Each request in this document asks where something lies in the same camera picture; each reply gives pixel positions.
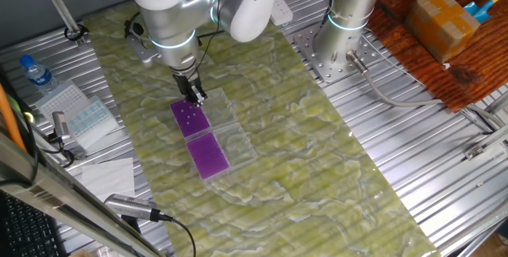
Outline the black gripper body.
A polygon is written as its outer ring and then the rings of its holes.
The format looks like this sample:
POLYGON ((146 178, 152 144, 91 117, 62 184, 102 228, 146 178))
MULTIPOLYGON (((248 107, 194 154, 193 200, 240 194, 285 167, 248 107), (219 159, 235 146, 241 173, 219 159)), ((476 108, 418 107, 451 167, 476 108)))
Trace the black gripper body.
POLYGON ((197 94, 199 92, 198 85, 200 83, 199 75, 196 70, 187 75, 173 74, 179 91, 182 95, 189 95, 190 93, 197 94))

